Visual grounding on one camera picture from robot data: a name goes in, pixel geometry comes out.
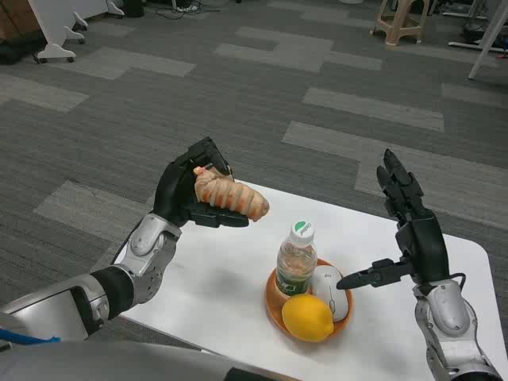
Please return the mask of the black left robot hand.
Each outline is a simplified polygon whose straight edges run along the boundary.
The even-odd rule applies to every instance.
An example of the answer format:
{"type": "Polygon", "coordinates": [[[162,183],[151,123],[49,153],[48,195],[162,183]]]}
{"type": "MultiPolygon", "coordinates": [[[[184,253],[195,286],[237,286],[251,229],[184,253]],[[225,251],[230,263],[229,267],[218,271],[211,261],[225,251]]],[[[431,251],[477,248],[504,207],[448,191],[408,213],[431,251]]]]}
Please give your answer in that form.
{"type": "Polygon", "coordinates": [[[152,212],[178,227],[188,221],[211,228],[247,227],[248,219],[238,212],[213,207],[197,199],[195,167],[211,167],[227,179],[232,178],[227,160],[214,141],[205,137],[167,165],[156,188],[152,212]]]}

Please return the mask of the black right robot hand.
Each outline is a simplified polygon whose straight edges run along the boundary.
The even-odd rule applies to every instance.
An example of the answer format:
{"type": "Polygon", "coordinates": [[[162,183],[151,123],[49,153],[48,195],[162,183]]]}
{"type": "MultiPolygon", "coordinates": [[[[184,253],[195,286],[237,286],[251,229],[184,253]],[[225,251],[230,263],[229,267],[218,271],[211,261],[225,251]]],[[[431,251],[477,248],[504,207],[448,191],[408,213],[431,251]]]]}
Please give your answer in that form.
{"type": "Polygon", "coordinates": [[[382,287],[397,283],[410,275],[416,284],[431,283],[450,276],[448,252],[440,224],[434,212],[423,205],[424,193],[413,173],[408,172],[398,157],[387,149],[383,166],[376,176],[386,199],[388,214],[398,220],[395,234],[402,253],[399,262],[378,260],[371,267],[345,276],[338,290],[370,285],[382,287]]]}

